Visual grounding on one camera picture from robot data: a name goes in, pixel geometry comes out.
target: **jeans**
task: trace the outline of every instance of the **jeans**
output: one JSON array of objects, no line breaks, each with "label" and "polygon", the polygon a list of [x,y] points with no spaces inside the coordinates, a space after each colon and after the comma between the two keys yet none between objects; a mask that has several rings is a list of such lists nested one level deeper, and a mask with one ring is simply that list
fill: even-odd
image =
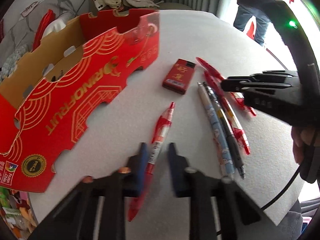
[{"label": "jeans", "polygon": [[256,17],[257,22],[257,29],[254,35],[254,40],[258,44],[263,46],[264,37],[266,36],[268,25],[271,22],[270,19],[264,14],[264,12],[249,6],[239,5],[233,26],[243,32],[247,22],[250,20],[252,16]]}]

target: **pen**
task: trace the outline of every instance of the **pen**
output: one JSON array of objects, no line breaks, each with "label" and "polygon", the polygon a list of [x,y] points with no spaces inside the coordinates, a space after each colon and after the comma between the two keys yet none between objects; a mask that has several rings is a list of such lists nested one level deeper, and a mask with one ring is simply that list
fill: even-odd
[{"label": "pen", "polygon": [[215,83],[214,79],[212,76],[209,75],[208,72],[204,73],[205,79],[210,87],[216,92],[218,99],[220,103],[222,104],[222,107],[227,115],[227,118],[230,122],[230,125],[232,127],[233,133],[239,143],[239,145],[244,149],[245,153],[247,155],[250,154],[250,146],[249,142],[247,139],[247,136],[244,133],[244,130],[242,129],[242,126],[236,117],[235,112],[233,111],[230,103],[228,100],[225,98],[223,91],[221,88]]},{"label": "pen", "polygon": [[[208,62],[206,62],[205,60],[196,57],[196,60],[210,73],[210,75],[212,75],[214,78],[218,79],[219,81],[225,80],[225,77],[222,76],[218,70],[216,70],[213,66],[211,66]],[[237,92],[230,92],[230,95],[232,96],[232,98],[236,101],[236,103],[240,106],[240,108],[244,111],[248,111],[249,113],[251,113],[253,116],[256,116],[256,112],[254,111],[254,109],[250,106],[246,106],[244,104],[244,97],[241,93],[237,93]]]},{"label": "pen", "polygon": [[226,138],[223,134],[222,126],[219,122],[218,116],[212,106],[210,98],[204,88],[204,86],[198,82],[198,92],[201,98],[201,101],[204,105],[207,115],[210,120],[210,124],[213,130],[213,138],[218,148],[218,160],[220,163],[220,169],[223,176],[229,175],[232,177],[235,172],[233,167],[233,162],[231,154],[228,148]]},{"label": "pen", "polygon": [[209,98],[212,102],[213,108],[215,109],[215,111],[219,117],[219,120],[222,124],[234,166],[238,169],[241,178],[245,179],[245,170],[243,167],[243,161],[242,161],[242,158],[240,155],[238,143],[237,143],[237,140],[233,134],[233,131],[232,131],[232,128],[228,122],[228,119],[227,119],[225,113],[223,112],[223,110],[220,106],[220,103],[219,103],[215,93],[213,92],[212,88],[209,87],[206,84],[206,82],[203,82],[203,86],[204,86],[206,92],[208,93]]},{"label": "pen", "polygon": [[128,211],[128,221],[132,221],[137,215],[139,209],[142,207],[143,201],[148,193],[149,187],[151,185],[153,169],[161,150],[161,146],[168,134],[169,128],[171,126],[172,115],[175,107],[175,102],[172,102],[167,110],[165,110],[158,119],[156,124],[154,136],[152,139],[152,150],[149,156],[145,171],[145,181],[144,188],[139,197],[135,197],[130,202],[130,207]]}]

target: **white table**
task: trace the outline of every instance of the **white table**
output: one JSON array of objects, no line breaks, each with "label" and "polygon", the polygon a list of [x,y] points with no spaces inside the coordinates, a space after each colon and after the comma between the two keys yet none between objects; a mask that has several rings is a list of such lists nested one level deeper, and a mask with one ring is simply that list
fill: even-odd
[{"label": "white table", "polygon": [[[56,175],[43,194],[31,193],[30,201],[39,222],[85,175],[108,176],[149,142],[159,115],[176,102],[172,128],[165,142],[176,142],[180,155],[208,176],[220,177],[211,127],[201,104],[197,85],[204,81],[198,67],[186,95],[161,84],[178,58],[196,62],[201,57],[224,76],[249,75],[282,67],[244,33],[199,11],[160,11],[160,54],[143,72],[130,77],[128,86],[108,106],[100,105],[88,119],[88,130],[72,151],[55,163]],[[248,118],[234,110],[243,125],[252,153],[244,159],[247,178],[236,181],[263,206],[287,184],[297,165],[292,156],[290,127],[258,112]],[[151,190],[135,220],[127,223],[127,239],[188,239],[188,199],[175,198],[169,176],[167,146],[156,164]],[[303,181],[295,180],[267,215],[278,224],[297,200]]]}]

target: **hand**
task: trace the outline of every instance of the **hand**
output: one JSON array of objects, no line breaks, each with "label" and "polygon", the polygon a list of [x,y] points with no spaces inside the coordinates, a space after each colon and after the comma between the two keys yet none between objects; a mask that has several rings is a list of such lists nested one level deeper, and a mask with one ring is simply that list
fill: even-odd
[{"label": "hand", "polygon": [[[301,164],[303,161],[303,145],[304,143],[310,145],[313,135],[315,133],[314,127],[307,127],[305,129],[292,127],[291,137],[293,139],[293,155],[296,163]],[[318,132],[314,146],[320,146],[320,132]]]}]

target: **cardboard box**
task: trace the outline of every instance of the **cardboard box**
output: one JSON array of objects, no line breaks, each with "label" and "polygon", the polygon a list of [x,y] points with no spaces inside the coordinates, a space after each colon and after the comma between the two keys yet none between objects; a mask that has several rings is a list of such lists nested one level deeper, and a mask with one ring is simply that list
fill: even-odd
[{"label": "cardboard box", "polygon": [[158,46],[159,12],[149,9],[84,14],[44,37],[0,85],[0,186],[44,192],[87,117],[156,60]]}]

